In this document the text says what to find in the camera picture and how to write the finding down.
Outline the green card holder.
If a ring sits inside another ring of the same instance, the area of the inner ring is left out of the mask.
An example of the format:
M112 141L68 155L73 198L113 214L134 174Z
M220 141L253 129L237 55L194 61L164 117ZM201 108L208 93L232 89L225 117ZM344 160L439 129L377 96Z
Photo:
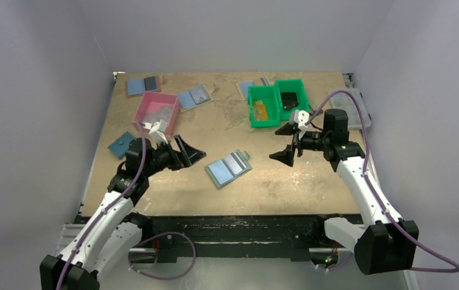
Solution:
M249 159L247 151L237 149L205 166L205 171L215 186L221 188L252 170Z

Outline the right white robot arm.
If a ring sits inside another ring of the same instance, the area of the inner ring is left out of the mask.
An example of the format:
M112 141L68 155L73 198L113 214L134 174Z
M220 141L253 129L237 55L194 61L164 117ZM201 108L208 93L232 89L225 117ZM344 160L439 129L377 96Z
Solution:
M343 217L332 217L314 227L314 241L321 246L332 241L344 246L366 275L411 269L418 226L404 220L383 200L384 194L367 168L364 151L349 139L346 111L326 110L320 132L308 130L309 117L306 111L294 111L289 121L275 131L276 135L292 136L292 142L269 157L292 167L295 156L301 157L304 150L321 151L349 189L364 225L359 227Z

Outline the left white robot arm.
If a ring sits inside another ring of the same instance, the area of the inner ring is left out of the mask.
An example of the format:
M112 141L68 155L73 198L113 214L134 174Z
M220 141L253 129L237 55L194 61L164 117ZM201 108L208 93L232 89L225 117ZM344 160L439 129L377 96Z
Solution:
M206 156L180 135L174 139L177 150L168 141L157 147L147 138L130 142L95 213L58 255L41 262L42 289L99 289L102 278L132 247L146 247L160 237L145 216L132 211L149 188L149 178L164 169L191 167Z

